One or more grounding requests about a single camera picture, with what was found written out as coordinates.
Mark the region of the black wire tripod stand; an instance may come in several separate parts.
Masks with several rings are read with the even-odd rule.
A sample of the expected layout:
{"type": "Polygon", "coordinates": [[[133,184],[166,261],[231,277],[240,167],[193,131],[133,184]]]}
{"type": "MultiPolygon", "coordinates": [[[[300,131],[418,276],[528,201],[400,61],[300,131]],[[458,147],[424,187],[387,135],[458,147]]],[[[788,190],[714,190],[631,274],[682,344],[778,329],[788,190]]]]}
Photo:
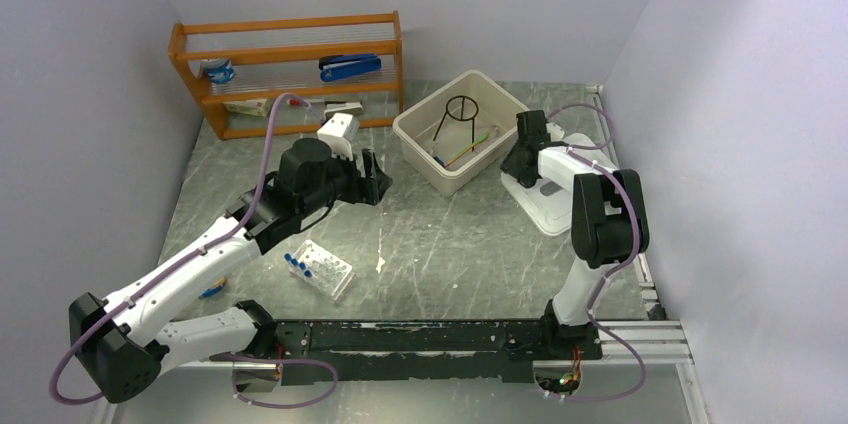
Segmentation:
{"type": "Polygon", "coordinates": [[[476,118],[479,112],[480,106],[476,99],[465,94],[457,94],[450,97],[445,103],[444,112],[433,134],[432,142],[435,143],[437,141],[446,120],[450,118],[455,122],[470,123],[471,149],[474,150],[477,146],[476,118]]]}

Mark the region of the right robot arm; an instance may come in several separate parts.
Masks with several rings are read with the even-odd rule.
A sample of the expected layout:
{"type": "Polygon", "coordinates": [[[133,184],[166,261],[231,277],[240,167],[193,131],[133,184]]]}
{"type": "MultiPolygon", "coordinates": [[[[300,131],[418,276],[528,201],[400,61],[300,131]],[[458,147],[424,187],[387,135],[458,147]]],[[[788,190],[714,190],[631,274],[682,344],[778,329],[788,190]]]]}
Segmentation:
{"type": "Polygon", "coordinates": [[[605,284],[650,243],[641,179],[618,169],[598,145],[555,139],[540,110],[516,116],[517,141],[502,162],[501,181],[543,234],[569,233],[575,254],[539,335],[542,350],[562,358],[578,343],[574,327],[592,321],[605,284]]]}

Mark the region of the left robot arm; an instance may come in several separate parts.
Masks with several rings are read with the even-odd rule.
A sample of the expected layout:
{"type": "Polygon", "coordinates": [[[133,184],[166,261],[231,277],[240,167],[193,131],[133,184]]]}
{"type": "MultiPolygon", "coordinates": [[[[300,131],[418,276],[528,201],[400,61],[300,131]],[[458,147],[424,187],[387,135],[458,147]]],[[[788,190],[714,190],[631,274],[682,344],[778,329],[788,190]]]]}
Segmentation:
{"type": "Polygon", "coordinates": [[[76,358],[98,398],[122,403],[188,362],[225,353],[275,356],[278,323],[253,300],[205,318],[174,318],[220,278],[304,232],[316,212],[338,202],[375,206],[391,184],[370,149],[348,159],[317,138],[296,140],[277,170],[262,166],[256,187],[190,246],[105,298],[77,298],[69,307],[71,349],[60,363],[76,358]]]}

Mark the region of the white plastic bin lid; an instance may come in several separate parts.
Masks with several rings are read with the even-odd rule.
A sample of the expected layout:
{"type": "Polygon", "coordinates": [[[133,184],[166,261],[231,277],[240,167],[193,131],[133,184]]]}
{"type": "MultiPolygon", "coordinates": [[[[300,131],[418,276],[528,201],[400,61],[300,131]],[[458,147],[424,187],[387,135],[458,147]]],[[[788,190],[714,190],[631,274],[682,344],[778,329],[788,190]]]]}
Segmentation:
{"type": "Polygon", "coordinates": [[[567,136],[547,131],[521,133],[518,141],[540,146],[540,179],[532,188],[524,188],[501,171],[501,183],[539,230],[558,236],[571,228],[574,180],[579,174],[596,174],[593,164],[608,171],[617,166],[582,133],[567,136]]]}

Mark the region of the beige plastic bin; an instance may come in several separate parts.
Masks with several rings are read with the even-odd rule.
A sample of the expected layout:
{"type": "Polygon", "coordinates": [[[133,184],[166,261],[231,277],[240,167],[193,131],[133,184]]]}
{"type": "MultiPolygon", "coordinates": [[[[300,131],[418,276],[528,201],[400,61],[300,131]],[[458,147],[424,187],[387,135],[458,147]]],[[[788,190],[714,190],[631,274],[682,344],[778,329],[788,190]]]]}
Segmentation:
{"type": "Polygon", "coordinates": [[[393,130],[400,138],[401,151],[411,164],[439,194],[449,197],[477,177],[483,170],[501,160],[517,140],[517,115],[528,107],[485,74],[470,70],[443,85],[394,119],[393,130]],[[457,94],[476,99],[480,112],[476,118],[476,138],[487,127],[496,125],[499,134],[482,151],[472,151],[448,168],[440,166],[433,156],[444,162],[471,144],[469,122],[448,118],[435,143],[432,137],[444,112],[446,101],[457,94]]]}

